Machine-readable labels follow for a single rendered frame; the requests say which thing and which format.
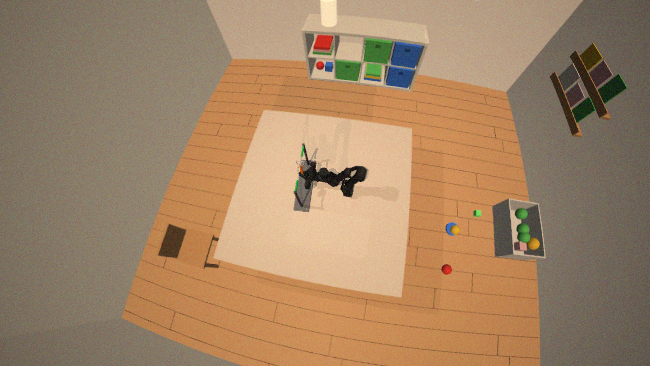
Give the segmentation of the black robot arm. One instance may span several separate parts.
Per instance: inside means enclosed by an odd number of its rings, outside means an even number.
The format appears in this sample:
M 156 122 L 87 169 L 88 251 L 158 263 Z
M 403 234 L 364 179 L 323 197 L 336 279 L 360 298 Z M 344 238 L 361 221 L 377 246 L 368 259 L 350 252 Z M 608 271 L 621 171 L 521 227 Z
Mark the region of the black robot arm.
M 351 171 L 355 171 L 356 173 L 353 176 L 351 175 Z M 343 192 L 343 195 L 345 197 L 351 197 L 353 195 L 353 188 L 354 185 L 357 182 L 363 182 L 366 179 L 368 169 L 364 166 L 354 166 L 351 168 L 346 168 L 339 174 L 335 174 L 332 171 L 328 171 L 327 168 L 323 167 L 319 170 L 320 173 L 320 182 L 325 182 L 332 187 L 336 187 L 339 185 L 340 181 L 342 181 L 341 185 L 341 191 Z M 316 179 L 319 174 L 315 167 L 310 167 L 308 170 L 310 179 Z M 345 180 L 346 178 L 350 178 L 349 180 Z

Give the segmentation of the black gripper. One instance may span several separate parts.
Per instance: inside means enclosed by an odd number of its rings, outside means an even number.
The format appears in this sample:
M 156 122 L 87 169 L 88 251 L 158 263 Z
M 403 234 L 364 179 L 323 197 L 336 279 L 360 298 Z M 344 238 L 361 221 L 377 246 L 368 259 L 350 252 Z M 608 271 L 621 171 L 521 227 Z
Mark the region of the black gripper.
M 311 162 L 311 167 L 316 168 L 316 164 L 314 162 Z M 308 168 L 308 170 L 309 170 L 309 168 Z M 310 189 L 310 185 L 311 185 L 310 180 L 320 182 L 320 173 L 318 172 L 319 174 L 317 174 L 318 177 L 316 179 L 310 179 L 308 170 L 303 171 L 303 174 L 301 174 L 301 172 L 299 172 L 299 176 L 301 176 L 302 178 L 304 178 L 306 180 L 305 181 L 305 189 Z

